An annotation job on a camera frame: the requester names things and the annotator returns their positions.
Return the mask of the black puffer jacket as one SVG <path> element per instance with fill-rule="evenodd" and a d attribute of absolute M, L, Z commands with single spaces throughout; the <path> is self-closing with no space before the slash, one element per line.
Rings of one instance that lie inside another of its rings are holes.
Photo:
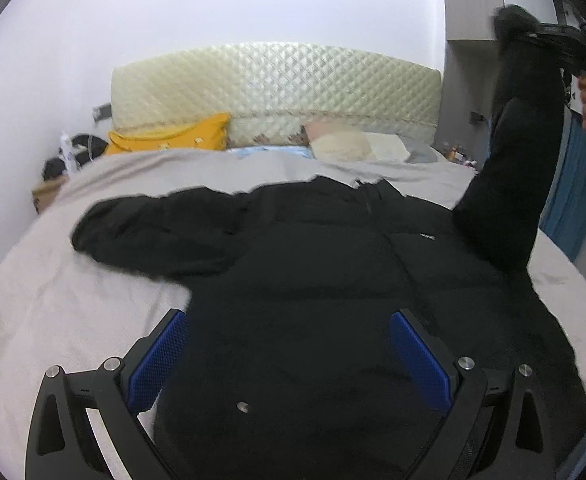
<path fill-rule="evenodd" d="M 452 208 L 316 177 L 113 198 L 79 220 L 76 252 L 190 291 L 153 427 L 177 477 L 401 478 L 439 420 L 390 342 L 404 308 L 455 356 L 529 365 L 555 463 L 573 451 L 585 388 L 527 270 L 565 99 L 560 58 L 524 38 L 539 24 L 519 6 L 494 16 L 490 153 Z"/>

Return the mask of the grey wardrobe cabinet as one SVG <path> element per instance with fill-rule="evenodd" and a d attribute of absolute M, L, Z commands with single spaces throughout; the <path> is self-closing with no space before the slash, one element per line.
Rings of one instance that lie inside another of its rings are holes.
<path fill-rule="evenodd" d="M 445 0 L 445 69 L 436 148 L 460 148 L 480 164 L 489 144 L 490 110 L 498 75 L 492 14 L 508 4 L 522 6 L 539 21 L 555 23 L 553 0 Z"/>

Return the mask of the blue curtain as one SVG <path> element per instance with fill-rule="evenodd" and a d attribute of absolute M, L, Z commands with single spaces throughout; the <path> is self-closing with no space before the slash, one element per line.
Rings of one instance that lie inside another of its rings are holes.
<path fill-rule="evenodd" d="M 581 116 L 566 110 L 560 157 L 540 229 L 574 262 L 586 241 L 586 133 Z"/>

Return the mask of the light grey bed cover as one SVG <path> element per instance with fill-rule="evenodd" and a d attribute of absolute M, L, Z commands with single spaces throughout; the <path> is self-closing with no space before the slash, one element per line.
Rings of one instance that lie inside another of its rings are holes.
<path fill-rule="evenodd" d="M 92 162 L 0 263 L 0 472 L 8 479 L 25 474 L 31 414 L 49 367 L 93 370 L 125 354 L 168 310 L 184 309 L 189 302 L 180 285 L 110 269 L 72 248 L 72 230 L 93 204 L 185 188 L 248 192 L 323 176 L 348 185 L 383 179 L 401 193 L 451 207 L 472 175 L 450 162 L 332 163 L 289 154 L 238 158 L 197 150 Z"/>

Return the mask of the bottles on side table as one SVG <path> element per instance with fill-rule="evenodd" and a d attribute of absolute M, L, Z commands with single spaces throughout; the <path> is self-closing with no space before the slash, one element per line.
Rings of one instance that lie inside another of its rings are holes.
<path fill-rule="evenodd" d="M 461 145 L 444 145 L 444 152 L 442 153 L 445 156 L 445 159 L 448 162 L 453 162 L 454 164 L 461 165 L 468 168 L 475 169 L 477 167 L 477 162 L 475 159 L 468 157 L 464 148 Z"/>

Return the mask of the grey pillow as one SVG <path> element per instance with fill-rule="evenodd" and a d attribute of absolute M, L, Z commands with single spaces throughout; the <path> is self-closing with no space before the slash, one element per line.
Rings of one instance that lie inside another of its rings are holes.
<path fill-rule="evenodd" d="M 421 141 L 403 138 L 402 142 L 409 152 L 407 164 L 437 164 L 445 161 L 442 154 Z"/>

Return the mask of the wooden nightstand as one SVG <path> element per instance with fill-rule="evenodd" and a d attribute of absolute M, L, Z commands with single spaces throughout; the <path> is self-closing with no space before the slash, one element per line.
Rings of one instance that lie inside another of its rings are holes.
<path fill-rule="evenodd" d="M 69 180 L 69 176 L 46 180 L 31 190 L 31 200 L 37 214 L 42 214 L 58 197 L 61 188 Z"/>

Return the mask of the cream beige pillow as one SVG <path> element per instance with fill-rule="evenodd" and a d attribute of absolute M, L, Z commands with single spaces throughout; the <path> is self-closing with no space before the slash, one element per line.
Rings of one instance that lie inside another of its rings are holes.
<path fill-rule="evenodd" d="M 396 134 L 364 132 L 339 122 L 302 125 L 315 159 L 322 162 L 406 162 L 410 152 Z"/>

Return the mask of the white spray bottle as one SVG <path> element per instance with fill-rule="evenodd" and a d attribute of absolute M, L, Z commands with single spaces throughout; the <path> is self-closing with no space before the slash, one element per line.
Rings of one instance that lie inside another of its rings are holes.
<path fill-rule="evenodd" d="M 77 165 L 74 144 L 72 144 L 72 138 L 66 133 L 62 132 L 60 136 L 60 150 L 63 156 L 66 174 L 72 176 L 79 171 Z"/>

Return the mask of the light blue bed sheet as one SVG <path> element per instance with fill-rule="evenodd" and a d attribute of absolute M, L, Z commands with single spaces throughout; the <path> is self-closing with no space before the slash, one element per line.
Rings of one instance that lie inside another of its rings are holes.
<path fill-rule="evenodd" d="M 238 158 L 246 158 L 260 153 L 289 154 L 302 157 L 304 159 L 314 159 L 314 154 L 310 148 L 304 146 L 275 146 L 275 145 L 257 145 L 246 146 L 246 148 L 229 148 L 229 154 L 235 154 Z"/>

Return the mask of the black bag on nightstand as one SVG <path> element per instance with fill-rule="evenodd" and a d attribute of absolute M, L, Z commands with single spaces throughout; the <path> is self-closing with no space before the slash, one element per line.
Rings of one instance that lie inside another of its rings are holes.
<path fill-rule="evenodd" d="M 61 136 L 58 154 L 49 158 L 42 168 L 42 180 L 52 181 L 76 174 L 84 165 L 103 156 L 107 143 L 98 136 L 80 133 L 76 136 Z"/>

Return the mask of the cream quilted headboard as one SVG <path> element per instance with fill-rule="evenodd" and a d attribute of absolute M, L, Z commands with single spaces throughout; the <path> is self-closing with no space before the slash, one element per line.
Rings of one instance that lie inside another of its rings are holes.
<path fill-rule="evenodd" d="M 227 113 L 228 143 L 304 145 L 305 122 L 340 122 L 433 143 L 442 75 L 378 53 L 246 42 L 147 58 L 112 73 L 112 126 L 121 134 Z"/>

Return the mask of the yellow pillow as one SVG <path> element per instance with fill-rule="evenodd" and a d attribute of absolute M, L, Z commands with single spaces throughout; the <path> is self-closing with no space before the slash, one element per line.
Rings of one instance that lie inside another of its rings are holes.
<path fill-rule="evenodd" d="M 147 151 L 197 148 L 205 151 L 224 151 L 227 148 L 227 125 L 231 115 L 220 113 L 200 122 L 163 126 L 132 133 L 111 131 L 105 156 Z"/>

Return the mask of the wall power socket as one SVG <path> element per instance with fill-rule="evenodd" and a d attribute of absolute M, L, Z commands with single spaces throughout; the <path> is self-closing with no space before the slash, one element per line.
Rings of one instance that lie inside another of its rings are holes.
<path fill-rule="evenodd" d="M 112 118 L 112 104 L 105 103 L 92 108 L 92 118 L 94 122 L 102 122 Z"/>

